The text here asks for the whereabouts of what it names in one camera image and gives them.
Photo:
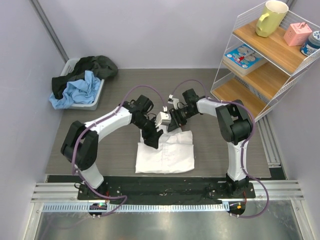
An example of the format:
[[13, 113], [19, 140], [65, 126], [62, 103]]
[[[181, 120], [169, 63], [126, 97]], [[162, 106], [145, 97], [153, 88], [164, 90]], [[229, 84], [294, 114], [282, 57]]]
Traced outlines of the white long sleeve shirt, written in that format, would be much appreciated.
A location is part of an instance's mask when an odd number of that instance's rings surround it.
[[195, 168], [192, 131], [175, 131], [163, 134], [158, 148], [137, 143], [135, 173], [180, 174]]

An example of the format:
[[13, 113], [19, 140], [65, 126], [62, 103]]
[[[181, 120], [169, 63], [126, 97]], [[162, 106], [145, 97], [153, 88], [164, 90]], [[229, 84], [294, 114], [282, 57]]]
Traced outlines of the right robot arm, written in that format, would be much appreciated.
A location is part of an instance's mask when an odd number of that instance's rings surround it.
[[225, 191], [230, 197], [238, 197], [249, 188], [247, 147], [254, 129], [250, 113], [241, 100], [230, 102], [200, 97], [192, 88], [183, 92], [182, 96], [185, 103], [181, 107], [179, 102], [174, 103], [172, 94], [169, 96], [168, 103], [173, 108], [168, 111], [171, 122], [167, 131], [172, 132], [186, 125], [187, 120], [197, 114], [216, 117], [220, 134], [228, 148]]

